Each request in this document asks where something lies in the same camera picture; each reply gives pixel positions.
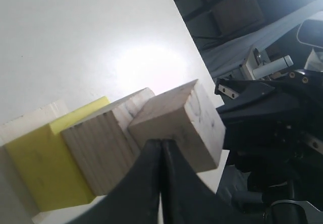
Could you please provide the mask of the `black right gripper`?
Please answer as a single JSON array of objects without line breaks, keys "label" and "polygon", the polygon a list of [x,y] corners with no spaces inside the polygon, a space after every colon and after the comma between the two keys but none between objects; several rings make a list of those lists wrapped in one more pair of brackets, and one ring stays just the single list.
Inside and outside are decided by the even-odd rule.
[{"label": "black right gripper", "polygon": [[229,165],[266,201],[322,201],[322,73],[296,70],[276,80],[217,79],[230,98]]}]

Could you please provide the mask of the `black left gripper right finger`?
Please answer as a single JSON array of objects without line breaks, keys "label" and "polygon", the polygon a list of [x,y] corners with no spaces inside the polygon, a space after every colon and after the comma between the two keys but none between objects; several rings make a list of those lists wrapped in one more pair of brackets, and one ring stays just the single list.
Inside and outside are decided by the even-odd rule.
[{"label": "black left gripper right finger", "polygon": [[198,177],[173,140],[161,141],[160,193],[164,223],[252,223]]}]

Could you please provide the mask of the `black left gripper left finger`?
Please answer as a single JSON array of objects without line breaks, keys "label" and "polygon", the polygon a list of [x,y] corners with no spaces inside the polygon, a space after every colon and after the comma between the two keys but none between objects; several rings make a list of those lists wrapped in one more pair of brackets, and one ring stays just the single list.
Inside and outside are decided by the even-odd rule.
[{"label": "black left gripper left finger", "polygon": [[161,143],[148,140],[117,186],[73,223],[158,223]]}]

